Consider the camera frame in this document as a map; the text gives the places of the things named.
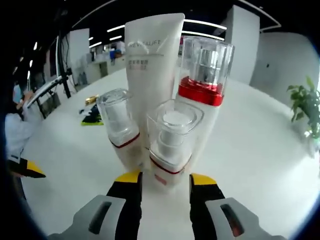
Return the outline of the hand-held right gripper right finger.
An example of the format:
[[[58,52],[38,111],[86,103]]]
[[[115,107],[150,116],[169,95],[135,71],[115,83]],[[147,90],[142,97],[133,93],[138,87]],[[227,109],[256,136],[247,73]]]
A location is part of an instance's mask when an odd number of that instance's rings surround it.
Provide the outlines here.
[[[192,173],[189,186],[189,217],[196,240],[285,239],[266,232],[258,216],[233,197],[226,198],[214,179]]]

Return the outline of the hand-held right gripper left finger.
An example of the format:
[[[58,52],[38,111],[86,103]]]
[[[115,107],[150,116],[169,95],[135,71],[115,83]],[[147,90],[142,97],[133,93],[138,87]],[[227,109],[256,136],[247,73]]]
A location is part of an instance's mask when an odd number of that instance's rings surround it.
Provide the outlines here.
[[[48,240],[136,240],[142,218],[141,171],[118,176],[106,195],[97,195],[74,214],[72,224]]]

